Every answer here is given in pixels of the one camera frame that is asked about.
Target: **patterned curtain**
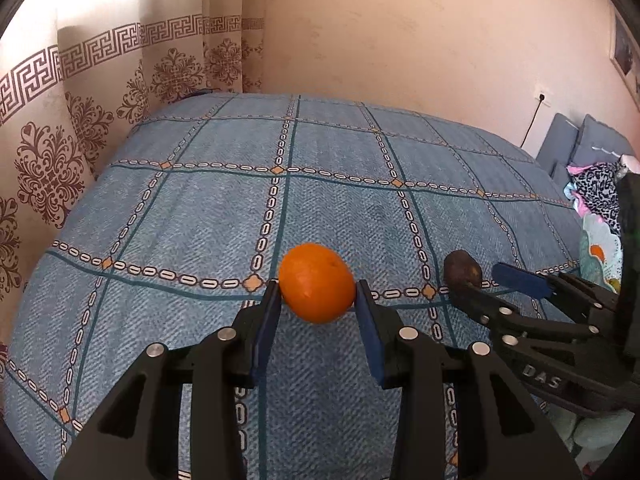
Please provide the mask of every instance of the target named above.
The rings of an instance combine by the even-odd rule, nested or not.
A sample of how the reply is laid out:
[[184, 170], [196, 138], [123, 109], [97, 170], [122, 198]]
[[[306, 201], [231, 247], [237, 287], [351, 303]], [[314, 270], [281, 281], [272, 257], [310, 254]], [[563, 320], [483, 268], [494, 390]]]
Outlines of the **patterned curtain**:
[[264, 3], [22, 4], [0, 39], [0, 357], [33, 267], [131, 128], [197, 89], [260, 91]]

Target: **denim pattern fabric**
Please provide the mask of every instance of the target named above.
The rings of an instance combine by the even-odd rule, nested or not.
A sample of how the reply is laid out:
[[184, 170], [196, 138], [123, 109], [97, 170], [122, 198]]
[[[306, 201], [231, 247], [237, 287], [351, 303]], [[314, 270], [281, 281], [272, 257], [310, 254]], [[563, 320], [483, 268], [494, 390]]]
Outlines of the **denim pattern fabric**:
[[[569, 272], [579, 234], [536, 162], [477, 128], [305, 96], [188, 98], [133, 129], [38, 264], [10, 348], [6, 422], [51, 478], [148, 344], [195, 344], [231, 323], [297, 244], [337, 251], [406, 324], [466, 348], [488, 334], [450, 305], [444, 257], [467, 250], [489, 292], [562, 319], [501, 288], [491, 267]], [[456, 411], [444, 389], [451, 477]], [[284, 307], [267, 377], [236, 396], [249, 478], [388, 476], [400, 392], [370, 376], [353, 312], [317, 326]], [[183, 479], [190, 398], [185, 388]]]

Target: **metal screw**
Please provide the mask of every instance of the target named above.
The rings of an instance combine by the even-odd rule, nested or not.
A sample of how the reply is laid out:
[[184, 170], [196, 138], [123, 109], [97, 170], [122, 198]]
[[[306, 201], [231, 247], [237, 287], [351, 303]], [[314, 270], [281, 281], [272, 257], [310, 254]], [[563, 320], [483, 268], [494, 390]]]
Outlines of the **metal screw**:
[[225, 326], [218, 330], [218, 339], [220, 339], [220, 341], [231, 341], [236, 335], [238, 335], [238, 332], [230, 326]]
[[474, 351], [476, 355], [488, 355], [491, 349], [487, 343], [483, 343], [482, 341], [476, 341], [471, 345], [471, 349]]
[[164, 346], [160, 343], [151, 343], [146, 347], [146, 354], [149, 357], [158, 357], [164, 353]]
[[518, 338], [507, 334], [502, 336], [502, 342], [505, 345], [516, 346], [518, 344]]
[[418, 331], [412, 326], [403, 326], [398, 333], [405, 341], [412, 341], [418, 337]]

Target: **picture frame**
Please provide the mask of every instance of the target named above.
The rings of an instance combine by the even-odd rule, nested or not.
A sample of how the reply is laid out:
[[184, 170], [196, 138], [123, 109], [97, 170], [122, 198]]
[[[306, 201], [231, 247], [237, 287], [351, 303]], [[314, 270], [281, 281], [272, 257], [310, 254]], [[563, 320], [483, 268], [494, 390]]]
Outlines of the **picture frame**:
[[611, 9], [609, 58], [640, 110], [640, 47], [616, 9], [613, 6]]

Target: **wall socket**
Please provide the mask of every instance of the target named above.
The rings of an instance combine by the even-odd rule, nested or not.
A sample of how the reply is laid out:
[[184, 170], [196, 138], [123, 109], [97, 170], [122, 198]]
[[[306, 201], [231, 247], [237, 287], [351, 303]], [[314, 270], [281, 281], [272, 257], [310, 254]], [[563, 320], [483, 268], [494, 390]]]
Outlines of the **wall socket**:
[[553, 94], [550, 92], [547, 86], [543, 85], [542, 83], [537, 83], [536, 88], [533, 92], [533, 97], [536, 98], [536, 101], [540, 98], [540, 94], [545, 95], [545, 100], [542, 101], [542, 104], [550, 107], [554, 97]]

